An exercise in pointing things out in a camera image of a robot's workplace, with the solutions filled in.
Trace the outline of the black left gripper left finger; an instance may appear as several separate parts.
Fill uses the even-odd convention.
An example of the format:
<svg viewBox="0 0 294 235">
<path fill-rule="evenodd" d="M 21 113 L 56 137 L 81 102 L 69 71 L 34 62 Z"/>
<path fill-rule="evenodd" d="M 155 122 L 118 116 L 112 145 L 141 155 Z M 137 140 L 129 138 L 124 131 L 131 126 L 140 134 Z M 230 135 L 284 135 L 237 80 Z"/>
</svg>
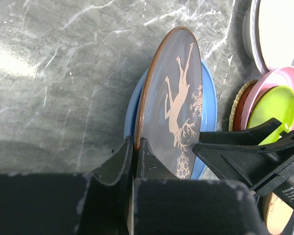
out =
<svg viewBox="0 0 294 235">
<path fill-rule="evenodd" d="M 0 172 L 0 235 L 127 235 L 133 140 L 90 172 Z"/>
</svg>

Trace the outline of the green plate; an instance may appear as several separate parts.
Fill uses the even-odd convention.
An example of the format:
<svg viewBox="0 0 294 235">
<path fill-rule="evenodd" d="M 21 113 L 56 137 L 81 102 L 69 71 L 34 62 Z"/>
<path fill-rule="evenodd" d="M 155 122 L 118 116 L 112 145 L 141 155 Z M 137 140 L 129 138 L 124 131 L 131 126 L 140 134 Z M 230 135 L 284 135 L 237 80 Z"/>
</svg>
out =
<svg viewBox="0 0 294 235">
<path fill-rule="evenodd" d="M 294 123 L 294 92 L 288 86 L 277 86 L 266 92 L 253 109 L 248 121 L 248 129 L 256 127 L 271 118 L 281 125 L 266 137 L 260 145 L 276 142 L 281 132 L 290 132 Z"/>
</svg>

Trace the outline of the grey deer plate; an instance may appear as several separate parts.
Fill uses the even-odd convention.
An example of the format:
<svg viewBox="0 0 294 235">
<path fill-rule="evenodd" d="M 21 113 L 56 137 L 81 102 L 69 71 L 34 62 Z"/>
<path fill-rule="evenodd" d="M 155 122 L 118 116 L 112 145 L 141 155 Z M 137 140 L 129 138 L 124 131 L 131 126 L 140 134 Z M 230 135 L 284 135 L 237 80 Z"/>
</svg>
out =
<svg viewBox="0 0 294 235">
<path fill-rule="evenodd" d="M 179 179 L 190 179 L 200 135 L 202 66 L 193 32 L 172 29 L 159 45 L 142 88 L 135 126 L 135 148 L 142 139 L 151 153 Z"/>
</svg>

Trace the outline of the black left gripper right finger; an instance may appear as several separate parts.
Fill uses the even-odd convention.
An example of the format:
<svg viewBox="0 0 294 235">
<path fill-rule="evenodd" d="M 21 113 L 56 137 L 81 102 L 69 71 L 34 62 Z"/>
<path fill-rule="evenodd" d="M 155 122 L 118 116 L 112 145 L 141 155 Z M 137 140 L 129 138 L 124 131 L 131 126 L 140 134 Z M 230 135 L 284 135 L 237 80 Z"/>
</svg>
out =
<svg viewBox="0 0 294 235">
<path fill-rule="evenodd" d="M 134 181 L 136 235 L 265 235 L 247 186 L 232 180 L 181 180 L 141 139 Z"/>
</svg>

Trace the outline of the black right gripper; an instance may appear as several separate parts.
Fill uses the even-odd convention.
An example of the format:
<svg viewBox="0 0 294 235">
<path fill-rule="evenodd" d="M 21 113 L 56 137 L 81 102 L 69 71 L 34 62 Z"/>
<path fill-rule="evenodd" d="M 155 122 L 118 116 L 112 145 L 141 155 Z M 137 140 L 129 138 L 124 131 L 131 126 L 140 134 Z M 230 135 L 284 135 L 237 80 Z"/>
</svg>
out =
<svg viewBox="0 0 294 235">
<path fill-rule="evenodd" d="M 294 210 L 294 130 L 278 131 L 277 141 L 260 144 L 280 125 L 270 119 L 244 131 L 203 132 L 193 152 L 219 179 L 239 181 L 255 191 L 257 201 L 274 193 Z"/>
</svg>

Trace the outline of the blue plastic plate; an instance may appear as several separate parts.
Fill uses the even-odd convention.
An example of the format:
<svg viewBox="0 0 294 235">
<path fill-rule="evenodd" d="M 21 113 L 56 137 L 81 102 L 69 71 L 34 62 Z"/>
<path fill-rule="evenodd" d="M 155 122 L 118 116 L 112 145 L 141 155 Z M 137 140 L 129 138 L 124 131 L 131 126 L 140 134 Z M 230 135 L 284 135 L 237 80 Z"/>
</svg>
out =
<svg viewBox="0 0 294 235">
<path fill-rule="evenodd" d="M 218 120 L 218 104 L 217 94 L 213 81 L 213 77 L 207 67 L 202 61 L 202 79 L 203 79 L 203 104 L 202 104 L 202 117 L 201 117 L 201 132 L 216 131 Z M 138 104 L 142 88 L 148 71 L 146 70 L 142 77 L 139 79 L 131 99 L 129 101 L 123 129 L 123 137 L 134 136 L 136 116 L 138 111 Z"/>
</svg>

